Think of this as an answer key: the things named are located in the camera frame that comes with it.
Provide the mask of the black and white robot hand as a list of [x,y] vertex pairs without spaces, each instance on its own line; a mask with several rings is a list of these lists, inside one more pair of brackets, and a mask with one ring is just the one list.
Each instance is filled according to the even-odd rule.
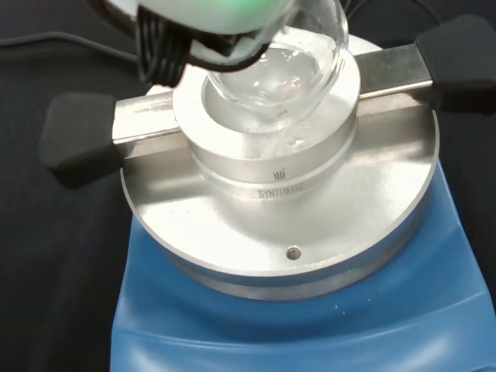
[[133,39],[141,81],[178,86],[188,65],[231,73],[255,64],[298,7],[293,1],[92,1]]

